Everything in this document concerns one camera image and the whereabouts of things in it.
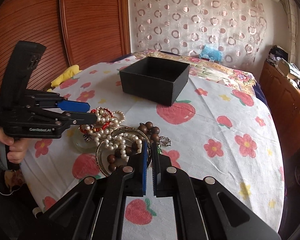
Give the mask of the person's left hand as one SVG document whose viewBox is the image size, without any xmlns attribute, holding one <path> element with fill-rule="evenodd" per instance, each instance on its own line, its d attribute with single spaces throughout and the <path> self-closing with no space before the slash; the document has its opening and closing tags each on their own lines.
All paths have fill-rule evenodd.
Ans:
<svg viewBox="0 0 300 240">
<path fill-rule="evenodd" d="M 7 136 L 0 127 L 0 142 L 9 147 L 7 158 L 10 162 L 19 164 L 23 161 L 29 146 L 29 139 L 23 138 L 15 141 L 12 137 Z"/>
</svg>

